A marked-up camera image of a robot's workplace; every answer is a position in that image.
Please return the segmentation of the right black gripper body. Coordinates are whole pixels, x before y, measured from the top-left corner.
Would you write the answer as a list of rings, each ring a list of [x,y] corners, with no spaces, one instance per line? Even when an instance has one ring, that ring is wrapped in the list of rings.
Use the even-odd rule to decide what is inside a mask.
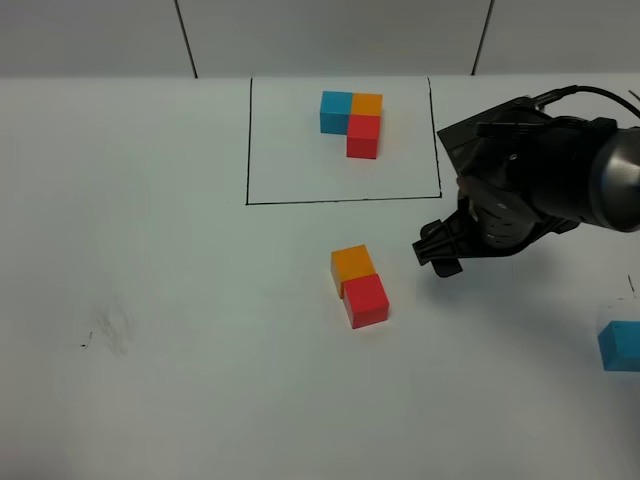
[[[580,225],[536,208],[521,173],[524,148],[554,125],[553,120],[525,125],[523,135],[514,140],[487,142],[474,161],[456,173],[458,200],[470,203],[479,255],[512,255],[549,233],[563,234]]]

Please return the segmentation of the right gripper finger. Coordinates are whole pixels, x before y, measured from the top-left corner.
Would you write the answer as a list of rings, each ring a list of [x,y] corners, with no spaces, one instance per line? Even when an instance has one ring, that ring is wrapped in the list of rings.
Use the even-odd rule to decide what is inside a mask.
[[[457,209],[448,218],[422,227],[420,239],[413,244],[420,264],[472,258],[480,254],[480,241],[469,205],[468,199],[459,199]]]
[[[441,258],[431,261],[431,265],[439,277],[451,277],[463,271],[458,258]]]

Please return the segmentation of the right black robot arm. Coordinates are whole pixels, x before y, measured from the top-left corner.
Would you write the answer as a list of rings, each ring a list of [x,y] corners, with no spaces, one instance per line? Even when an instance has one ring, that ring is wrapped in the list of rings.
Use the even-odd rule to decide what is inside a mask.
[[[515,255],[582,224],[639,228],[639,130],[569,117],[480,122],[457,174],[456,210],[425,225],[420,264],[447,278],[464,259]]]

